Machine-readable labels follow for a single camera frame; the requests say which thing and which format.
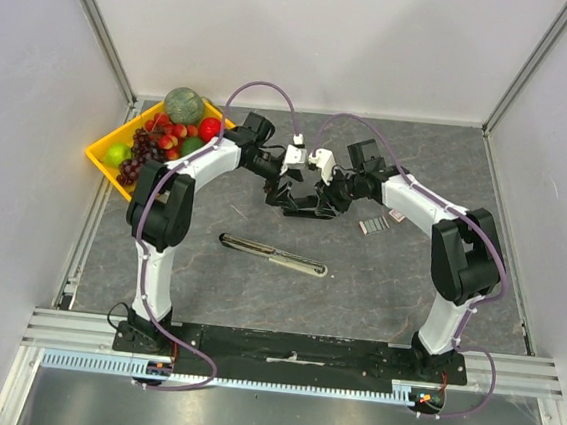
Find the red peach cluster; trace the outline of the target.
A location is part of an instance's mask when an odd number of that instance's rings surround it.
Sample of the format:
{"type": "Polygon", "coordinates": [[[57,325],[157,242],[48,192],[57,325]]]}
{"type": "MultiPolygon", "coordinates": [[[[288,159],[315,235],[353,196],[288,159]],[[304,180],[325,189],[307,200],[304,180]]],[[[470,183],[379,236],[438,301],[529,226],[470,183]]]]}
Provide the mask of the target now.
{"type": "Polygon", "coordinates": [[[194,125],[175,124],[166,113],[160,112],[144,122],[142,129],[155,133],[162,128],[165,132],[160,139],[160,146],[165,150],[166,160],[181,158],[180,148],[182,142],[189,136],[199,137],[198,129],[194,125]]]}

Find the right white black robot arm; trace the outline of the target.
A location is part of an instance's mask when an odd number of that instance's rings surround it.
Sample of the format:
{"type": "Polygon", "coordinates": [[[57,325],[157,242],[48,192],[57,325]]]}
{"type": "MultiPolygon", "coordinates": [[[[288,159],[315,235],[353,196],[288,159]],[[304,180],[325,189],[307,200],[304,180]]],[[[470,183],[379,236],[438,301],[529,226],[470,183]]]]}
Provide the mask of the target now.
{"type": "Polygon", "coordinates": [[[341,171],[326,149],[307,156],[308,166],[320,171],[320,201],[341,212],[355,199],[375,200],[430,239],[430,276],[437,293],[425,323],[413,335],[407,366],[415,378],[432,379],[456,357],[477,303],[506,280],[495,221],[485,209],[451,204],[401,165],[387,165],[374,140],[349,146],[348,154],[349,172],[341,171]]]}

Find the red white staple box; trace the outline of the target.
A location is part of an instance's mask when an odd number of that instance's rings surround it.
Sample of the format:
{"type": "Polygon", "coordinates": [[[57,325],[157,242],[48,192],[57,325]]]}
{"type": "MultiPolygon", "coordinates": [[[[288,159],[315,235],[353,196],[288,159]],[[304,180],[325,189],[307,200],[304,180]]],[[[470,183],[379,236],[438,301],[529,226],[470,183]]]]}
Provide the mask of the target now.
{"type": "Polygon", "coordinates": [[[400,213],[398,210],[396,209],[391,209],[389,211],[389,216],[396,221],[398,224],[400,224],[404,219],[406,219],[406,216],[403,215],[402,213],[400,213]]]}

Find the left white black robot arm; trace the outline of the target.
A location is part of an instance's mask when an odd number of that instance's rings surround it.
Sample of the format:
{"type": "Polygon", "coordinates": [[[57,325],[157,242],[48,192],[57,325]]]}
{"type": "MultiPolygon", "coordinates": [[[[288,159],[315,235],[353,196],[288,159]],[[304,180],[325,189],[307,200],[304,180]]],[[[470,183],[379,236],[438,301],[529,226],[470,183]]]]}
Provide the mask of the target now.
{"type": "Polygon", "coordinates": [[[272,189],[288,174],[301,180],[300,167],[306,162],[303,135],[295,133],[276,156],[266,147],[274,131],[269,120],[252,112],[242,125],[222,129],[175,165],[144,164],[126,215],[138,253],[137,289],[127,319],[116,330],[118,339],[134,339],[138,350],[151,354],[181,342],[168,328],[170,280],[175,251],[191,226],[196,193],[241,167],[262,177],[272,189]]]}

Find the green melon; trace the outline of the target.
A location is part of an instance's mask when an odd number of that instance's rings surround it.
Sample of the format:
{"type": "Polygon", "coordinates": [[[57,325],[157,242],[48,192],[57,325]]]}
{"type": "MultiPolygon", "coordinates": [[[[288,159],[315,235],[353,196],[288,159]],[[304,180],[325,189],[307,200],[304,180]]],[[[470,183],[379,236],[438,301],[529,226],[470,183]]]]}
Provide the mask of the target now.
{"type": "Polygon", "coordinates": [[[164,98],[164,110],[175,124],[198,124],[204,115],[204,100],[191,88],[174,88],[164,98]]]}

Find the red apple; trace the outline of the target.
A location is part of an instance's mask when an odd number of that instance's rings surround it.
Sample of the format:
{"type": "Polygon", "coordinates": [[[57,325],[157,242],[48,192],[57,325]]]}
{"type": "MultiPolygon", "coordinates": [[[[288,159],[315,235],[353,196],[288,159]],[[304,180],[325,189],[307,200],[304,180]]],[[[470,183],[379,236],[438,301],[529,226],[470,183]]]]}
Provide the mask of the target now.
{"type": "Polygon", "coordinates": [[[201,121],[198,126],[199,137],[204,143],[208,143],[211,139],[219,136],[222,123],[215,117],[208,117],[201,121]]]}

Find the light green lime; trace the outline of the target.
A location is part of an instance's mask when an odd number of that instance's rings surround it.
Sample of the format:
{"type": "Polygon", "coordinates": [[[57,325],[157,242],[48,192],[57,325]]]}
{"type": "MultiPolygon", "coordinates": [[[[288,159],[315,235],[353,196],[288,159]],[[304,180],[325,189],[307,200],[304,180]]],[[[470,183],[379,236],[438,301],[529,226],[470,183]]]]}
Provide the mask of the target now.
{"type": "Polygon", "coordinates": [[[117,168],[120,164],[127,159],[132,159],[132,150],[129,145],[125,143],[114,143],[104,154],[103,163],[111,168],[117,168]]]}

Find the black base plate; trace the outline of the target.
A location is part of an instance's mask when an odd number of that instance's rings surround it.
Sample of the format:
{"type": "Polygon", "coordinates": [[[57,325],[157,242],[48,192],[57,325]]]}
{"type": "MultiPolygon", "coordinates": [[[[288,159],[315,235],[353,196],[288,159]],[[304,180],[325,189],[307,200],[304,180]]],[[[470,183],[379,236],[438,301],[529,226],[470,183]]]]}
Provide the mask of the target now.
{"type": "Polygon", "coordinates": [[[211,358],[217,377],[379,392],[394,380],[467,384],[465,359],[454,351],[427,361],[411,347],[378,341],[195,323],[165,329],[211,358]]]}

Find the white black stapler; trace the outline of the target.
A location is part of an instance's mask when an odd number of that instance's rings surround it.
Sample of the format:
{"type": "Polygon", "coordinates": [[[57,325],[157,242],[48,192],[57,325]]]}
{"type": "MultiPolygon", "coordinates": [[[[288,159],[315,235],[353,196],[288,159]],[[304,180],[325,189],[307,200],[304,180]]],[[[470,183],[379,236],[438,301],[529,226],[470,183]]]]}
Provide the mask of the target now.
{"type": "Polygon", "coordinates": [[[229,247],[229,249],[249,253],[250,255],[264,258],[271,263],[275,263],[304,274],[323,278],[328,273],[327,266],[322,262],[313,261],[313,259],[304,258],[290,252],[282,251],[281,249],[270,245],[264,245],[249,239],[232,236],[229,233],[222,233],[219,235],[219,240],[223,246],[229,247]]]}

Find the dark green lime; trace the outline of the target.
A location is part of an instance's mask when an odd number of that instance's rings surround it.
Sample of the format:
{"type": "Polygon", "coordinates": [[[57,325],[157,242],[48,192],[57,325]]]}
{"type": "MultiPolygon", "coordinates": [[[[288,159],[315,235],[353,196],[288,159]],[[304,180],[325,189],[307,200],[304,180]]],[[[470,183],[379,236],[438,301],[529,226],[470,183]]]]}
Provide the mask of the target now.
{"type": "Polygon", "coordinates": [[[202,149],[205,146],[205,144],[206,143],[202,138],[189,136],[182,142],[180,148],[180,156],[182,158],[185,158],[191,155],[192,153],[195,153],[199,149],[202,149]]]}

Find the purple grape bunch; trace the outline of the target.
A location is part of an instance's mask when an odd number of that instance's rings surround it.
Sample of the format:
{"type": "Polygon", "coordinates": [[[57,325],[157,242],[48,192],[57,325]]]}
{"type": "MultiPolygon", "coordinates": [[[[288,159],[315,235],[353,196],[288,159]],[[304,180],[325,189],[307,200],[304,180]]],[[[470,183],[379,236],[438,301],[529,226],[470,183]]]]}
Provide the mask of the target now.
{"type": "Polygon", "coordinates": [[[118,166],[117,182],[121,186],[131,186],[137,181],[140,170],[147,161],[165,162],[165,150],[160,146],[160,139],[165,132],[162,128],[152,133],[138,128],[132,136],[130,157],[121,161],[118,166]]]}

